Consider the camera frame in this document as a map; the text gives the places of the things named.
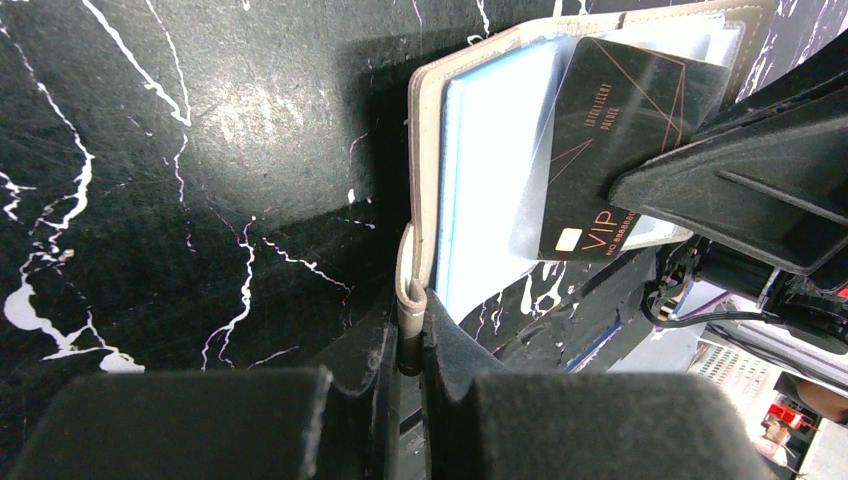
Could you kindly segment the silver metal card holder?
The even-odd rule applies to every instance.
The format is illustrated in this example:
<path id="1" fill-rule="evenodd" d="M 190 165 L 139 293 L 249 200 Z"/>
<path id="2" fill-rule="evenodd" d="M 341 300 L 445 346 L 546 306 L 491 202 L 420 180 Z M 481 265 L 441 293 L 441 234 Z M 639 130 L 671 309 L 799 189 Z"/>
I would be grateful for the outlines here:
<path id="1" fill-rule="evenodd" d="M 530 20 L 418 68 L 408 88 L 411 221 L 395 278 L 399 367 L 420 368 L 428 293 L 490 349 L 503 348 L 601 274 L 540 261 L 542 157 L 551 149 L 552 77 L 572 40 L 627 27 L 723 18 L 741 24 L 738 93 L 776 11 L 772 1 L 698 1 Z"/>

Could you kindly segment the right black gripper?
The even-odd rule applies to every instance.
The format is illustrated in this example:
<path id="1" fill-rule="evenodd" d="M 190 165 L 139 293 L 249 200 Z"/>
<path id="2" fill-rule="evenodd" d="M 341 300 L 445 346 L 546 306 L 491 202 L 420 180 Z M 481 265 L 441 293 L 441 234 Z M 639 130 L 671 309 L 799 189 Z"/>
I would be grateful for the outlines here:
<path id="1" fill-rule="evenodd" d="M 641 300 L 655 326 L 763 321 L 847 353 L 846 90 L 668 152 L 620 176 L 609 201 L 698 234 L 658 254 Z M 760 311 L 674 320 L 693 280 Z"/>

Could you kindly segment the black VIP card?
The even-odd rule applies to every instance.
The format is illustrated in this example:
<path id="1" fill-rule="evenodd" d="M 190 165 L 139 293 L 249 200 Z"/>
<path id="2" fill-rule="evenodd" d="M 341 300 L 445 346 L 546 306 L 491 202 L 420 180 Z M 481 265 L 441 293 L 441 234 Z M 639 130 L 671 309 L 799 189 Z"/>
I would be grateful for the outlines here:
<path id="1" fill-rule="evenodd" d="M 544 260 L 610 260 L 638 213 L 613 206 L 616 179 L 689 140 L 720 104 L 726 66 L 597 37 L 577 42 L 553 112 L 540 234 Z"/>

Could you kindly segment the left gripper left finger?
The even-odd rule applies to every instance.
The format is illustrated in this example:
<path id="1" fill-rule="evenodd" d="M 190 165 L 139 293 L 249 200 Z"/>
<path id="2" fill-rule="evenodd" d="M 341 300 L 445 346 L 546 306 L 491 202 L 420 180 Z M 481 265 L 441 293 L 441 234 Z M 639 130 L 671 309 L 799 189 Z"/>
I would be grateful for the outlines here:
<path id="1" fill-rule="evenodd" d="M 297 368 L 104 374 L 51 403 L 14 479 L 388 479 L 397 304 Z"/>

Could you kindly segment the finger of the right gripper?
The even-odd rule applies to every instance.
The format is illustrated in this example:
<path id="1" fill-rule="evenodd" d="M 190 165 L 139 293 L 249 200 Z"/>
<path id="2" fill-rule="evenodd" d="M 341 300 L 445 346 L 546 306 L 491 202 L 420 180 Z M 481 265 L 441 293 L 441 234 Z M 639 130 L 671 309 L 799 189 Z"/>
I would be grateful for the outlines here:
<path id="1" fill-rule="evenodd" d="M 847 31 L 776 81 L 719 112 L 703 133 L 724 133 L 800 108 L 847 88 Z"/>

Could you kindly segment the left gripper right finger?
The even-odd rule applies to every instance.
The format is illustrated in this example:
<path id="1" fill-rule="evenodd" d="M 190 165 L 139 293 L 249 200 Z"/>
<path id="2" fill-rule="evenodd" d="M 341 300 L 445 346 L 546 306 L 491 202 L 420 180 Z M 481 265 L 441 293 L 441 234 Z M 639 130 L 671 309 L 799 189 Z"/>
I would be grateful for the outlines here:
<path id="1" fill-rule="evenodd" d="M 686 374 L 517 372 L 427 296 L 431 479 L 765 479 L 726 396 Z"/>

